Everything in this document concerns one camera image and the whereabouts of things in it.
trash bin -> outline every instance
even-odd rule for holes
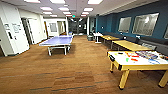
[[[88,36],[87,36],[87,39],[88,39],[88,41],[93,41],[93,36],[88,35]]]

ceiling light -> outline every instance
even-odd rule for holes
[[[86,15],[81,15],[82,17],[85,17]]]
[[[65,7],[67,7],[68,5],[64,5]]]
[[[89,14],[89,12],[82,12],[82,14]]]
[[[70,12],[63,12],[64,14],[71,14]]]
[[[52,14],[51,12],[43,12],[44,14]]]
[[[52,3],[65,4],[64,0],[50,0]]]
[[[66,16],[72,16],[72,15],[66,15]]]
[[[29,3],[40,3],[39,0],[24,0],[24,1]]]
[[[50,15],[51,17],[57,17],[57,15]]]
[[[93,8],[84,8],[84,11],[92,11]]]
[[[100,4],[103,0],[89,0],[88,4]]]
[[[53,10],[50,7],[40,7],[42,10]]]
[[[59,8],[61,11],[69,11],[69,9],[68,8],[65,8],[65,7],[60,7]]]

floor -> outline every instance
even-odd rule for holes
[[[158,87],[164,71],[130,71],[124,90],[122,72],[110,72],[107,47],[74,36],[70,52],[30,45],[17,56],[0,57],[0,94],[167,94]]]

ceiling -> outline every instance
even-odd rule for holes
[[[44,17],[50,16],[43,14],[44,11],[41,10],[40,7],[51,7],[53,9],[51,11],[53,15],[57,15],[58,17],[66,17],[65,14],[63,14],[63,12],[58,9],[59,7],[64,7],[64,5],[53,4],[50,2],[50,0],[40,0],[41,3],[28,3],[24,0],[0,1],[15,5],[23,10],[42,14]],[[65,4],[68,5],[67,7],[70,9],[69,11],[72,15],[80,17],[84,8],[93,8],[93,11],[89,12],[87,16],[96,16],[96,14],[106,15],[109,13],[117,13],[156,1],[159,0],[103,0],[99,5],[88,5],[88,0],[65,0]]]

table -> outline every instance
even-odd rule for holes
[[[144,46],[141,46],[141,45],[138,45],[136,43],[132,43],[132,42],[129,42],[126,40],[117,40],[117,41],[113,41],[113,43],[116,43],[116,44],[118,44],[124,48],[127,48],[128,50],[131,50],[131,51],[152,50],[147,47],[144,47]]]
[[[64,48],[66,55],[66,49],[68,48],[68,51],[70,50],[70,44],[72,42],[72,38],[73,38],[72,35],[55,36],[40,43],[39,46],[48,46],[48,53],[50,56],[52,49]]]
[[[104,43],[106,40],[110,40],[111,41],[111,49],[112,49],[112,41],[114,40],[119,40],[119,38],[116,38],[116,37],[113,37],[113,36],[110,36],[110,35],[104,35],[104,36],[101,36],[103,39],[104,39]]]
[[[93,33],[93,35],[96,37],[96,42],[95,43],[101,43],[101,42],[99,42],[99,40],[98,40],[98,37],[99,36],[103,36],[101,33]]]
[[[164,87],[168,81],[168,61],[158,57],[154,59],[155,63],[149,62],[149,59],[143,57],[128,57],[124,51],[109,51],[108,57],[111,59],[111,73],[113,72],[114,66],[123,71],[119,88],[124,89],[128,74],[131,70],[166,70],[162,79],[159,82],[160,87]]]

